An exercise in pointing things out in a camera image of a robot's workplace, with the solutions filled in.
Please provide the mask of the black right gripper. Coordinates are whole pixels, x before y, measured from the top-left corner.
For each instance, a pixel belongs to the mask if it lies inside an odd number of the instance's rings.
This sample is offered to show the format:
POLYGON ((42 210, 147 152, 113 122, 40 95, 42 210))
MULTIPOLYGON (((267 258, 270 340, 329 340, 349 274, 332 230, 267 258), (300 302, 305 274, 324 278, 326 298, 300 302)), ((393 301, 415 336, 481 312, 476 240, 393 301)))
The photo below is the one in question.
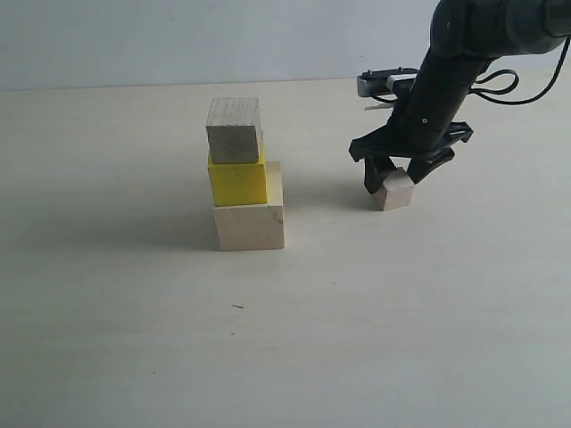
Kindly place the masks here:
POLYGON ((466 100, 460 96, 417 97, 404 95, 388 101, 377 100, 392 108, 386 123, 350 142, 354 161, 364 160, 364 186, 376 193, 385 179, 397 170, 390 157, 410 160, 408 176, 417 185, 429 174, 455 157, 453 146, 465 143, 473 135, 467 122, 455 120, 466 100))

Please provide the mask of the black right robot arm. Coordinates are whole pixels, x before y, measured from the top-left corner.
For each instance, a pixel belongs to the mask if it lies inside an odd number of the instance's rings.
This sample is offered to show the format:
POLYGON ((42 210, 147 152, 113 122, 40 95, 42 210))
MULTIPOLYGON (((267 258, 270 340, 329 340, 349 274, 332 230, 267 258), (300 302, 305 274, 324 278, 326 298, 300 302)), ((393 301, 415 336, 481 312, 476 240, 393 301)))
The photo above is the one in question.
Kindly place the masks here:
POLYGON ((483 73, 504 56, 546 54, 570 46, 568 1, 441 1, 434 10, 429 47, 420 68, 368 70, 357 78, 361 98, 393 108, 381 128, 352 140, 349 154, 364 163, 364 186, 376 193, 396 170, 394 157, 410 161, 417 184, 454 157, 452 146, 467 142, 472 128, 454 117, 477 90, 483 73))

